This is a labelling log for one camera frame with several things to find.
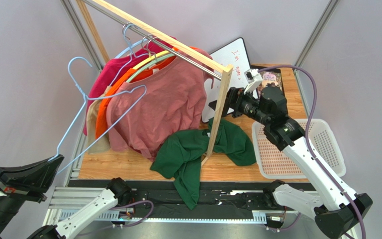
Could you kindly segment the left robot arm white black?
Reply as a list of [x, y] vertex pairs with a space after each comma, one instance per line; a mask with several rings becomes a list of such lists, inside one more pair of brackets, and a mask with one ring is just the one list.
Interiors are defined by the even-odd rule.
[[36, 213], [30, 208], [27, 215], [38, 218], [40, 226], [31, 239], [73, 239], [102, 213], [130, 202], [131, 188], [121, 178], [113, 178], [90, 202], [61, 222], [53, 215], [46, 202], [64, 156], [57, 154], [48, 159], [17, 167], [0, 167], [0, 238], [8, 224], [25, 204], [43, 203], [46, 210]]

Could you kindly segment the mint green hanger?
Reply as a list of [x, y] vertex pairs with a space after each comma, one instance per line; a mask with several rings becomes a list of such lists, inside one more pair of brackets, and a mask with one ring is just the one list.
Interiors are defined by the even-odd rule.
[[162, 62], [162, 61], [174, 56], [174, 54], [171, 51], [169, 51], [169, 52], [170, 53], [168, 53], [167, 55], [164, 55], [162, 57], [158, 57], [156, 60], [153, 60], [152, 62], [147, 63], [146, 65], [144, 65], [140, 69], [134, 70], [134, 73], [132, 75], [130, 75], [129, 78], [127, 80], [125, 80], [125, 82], [130, 83], [142, 71], [146, 70], [147, 68], [151, 68], [152, 66], [157, 65], [159, 62]]

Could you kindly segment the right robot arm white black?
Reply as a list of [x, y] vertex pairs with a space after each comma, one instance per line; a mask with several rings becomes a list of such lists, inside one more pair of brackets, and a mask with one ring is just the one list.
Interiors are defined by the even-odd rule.
[[276, 180], [264, 189], [269, 206], [285, 206], [312, 218], [330, 239], [344, 236], [373, 204], [366, 193], [356, 193], [325, 162], [307, 136], [307, 131], [288, 115], [281, 89], [266, 87], [259, 99], [243, 88], [232, 87], [226, 95], [222, 115], [245, 115], [263, 125], [267, 140], [290, 158], [310, 181], [317, 196]]

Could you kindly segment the green t-shirt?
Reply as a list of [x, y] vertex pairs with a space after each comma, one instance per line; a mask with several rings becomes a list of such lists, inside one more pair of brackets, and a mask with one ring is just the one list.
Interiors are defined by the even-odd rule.
[[[166, 179], [174, 178], [174, 187], [190, 210], [199, 201], [201, 157], [208, 149], [212, 124], [213, 120], [209, 120], [207, 129], [180, 130], [170, 135], [150, 167]], [[251, 139], [241, 127], [224, 119], [213, 151], [225, 154], [237, 166], [256, 163]]]

